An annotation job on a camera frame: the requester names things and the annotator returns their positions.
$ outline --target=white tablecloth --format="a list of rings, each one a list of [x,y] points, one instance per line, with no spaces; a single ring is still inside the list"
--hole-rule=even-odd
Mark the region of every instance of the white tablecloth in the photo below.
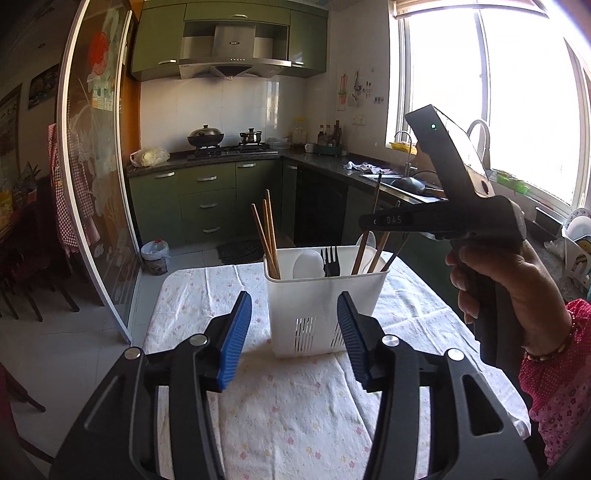
[[[379,393],[355,380],[346,352],[276,359],[271,350],[262,263],[180,270],[163,284],[144,350],[174,348],[209,320],[230,312],[241,290],[252,296],[252,321],[230,386],[210,394],[212,422],[228,480],[358,480],[368,460]],[[522,437],[527,410],[504,374],[479,358],[479,344],[458,316],[400,259],[388,274],[374,311],[386,333],[416,350],[455,347],[477,365]],[[421,392],[417,478],[427,473],[428,392]],[[167,395],[160,395],[161,474],[173,478]]]

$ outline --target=pink floral sleeve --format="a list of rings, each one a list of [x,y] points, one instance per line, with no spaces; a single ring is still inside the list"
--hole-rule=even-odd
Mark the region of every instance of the pink floral sleeve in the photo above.
[[[555,464],[591,407],[591,305],[567,305],[576,330],[564,352],[546,362],[524,358],[519,383],[532,396],[530,417],[539,422],[548,465]]]

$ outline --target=painting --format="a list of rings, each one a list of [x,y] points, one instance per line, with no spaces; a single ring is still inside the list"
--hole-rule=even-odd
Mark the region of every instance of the painting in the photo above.
[[[60,64],[54,65],[31,80],[29,110],[41,102],[55,97],[60,76]]]
[[[18,108],[22,84],[0,100],[0,183],[18,180]]]

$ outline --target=wooden chopstick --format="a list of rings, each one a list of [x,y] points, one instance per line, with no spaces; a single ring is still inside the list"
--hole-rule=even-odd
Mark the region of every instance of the wooden chopstick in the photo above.
[[[271,255],[273,255],[273,263],[275,264],[275,269],[277,270],[277,275],[279,275],[279,279],[281,279],[281,272],[279,271],[279,259],[277,258],[277,242],[275,240],[275,223],[273,222],[273,209],[271,208],[271,193],[269,190],[265,191],[267,195],[267,209],[269,211],[269,225],[271,230]]]
[[[369,265],[368,273],[374,272],[375,266],[378,264],[378,260],[380,258],[380,255],[384,251],[384,247],[386,246],[386,242],[388,241],[389,236],[390,232],[384,232],[382,238],[379,240],[378,249],[375,251],[374,259],[371,261]]]
[[[372,209],[372,213],[375,213],[375,208],[378,205],[378,195],[379,195],[379,187],[382,184],[382,174],[378,176],[378,184],[375,186],[375,193],[374,193],[374,207]],[[353,270],[351,271],[351,275],[357,275],[359,273],[359,267],[361,266],[361,261],[363,260],[363,254],[365,253],[365,246],[368,243],[368,236],[369,230],[363,232],[363,236],[361,237],[361,244],[359,245],[359,250],[357,250],[357,257],[355,257],[355,263],[353,264]]]
[[[275,263],[273,262],[273,257],[271,256],[271,251],[269,250],[269,245],[267,244],[265,232],[262,229],[261,219],[258,216],[258,212],[256,211],[256,205],[254,203],[251,203],[251,210],[252,210],[252,216],[255,219],[256,229],[258,230],[259,237],[261,238],[263,250],[265,251],[265,256],[267,257],[267,268],[269,270],[269,276],[271,278],[279,280],[279,275],[277,275],[277,270],[275,269]]]
[[[398,247],[398,250],[396,250],[392,256],[389,258],[389,260],[386,262],[386,264],[382,267],[382,270],[380,270],[380,272],[385,272],[387,269],[390,268],[390,265],[392,265],[392,262],[394,260],[396,260],[396,257],[400,254],[402,248],[404,247],[404,244],[406,244],[408,237],[410,237],[410,233],[408,232],[404,232],[402,234],[402,244],[400,245],[400,247]]]

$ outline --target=glass sliding door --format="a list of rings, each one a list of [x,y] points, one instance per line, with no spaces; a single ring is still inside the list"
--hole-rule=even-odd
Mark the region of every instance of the glass sliding door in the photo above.
[[[61,64],[57,107],[60,166],[80,251],[99,295],[128,341],[140,270],[118,131],[130,19],[126,0],[82,0]]]

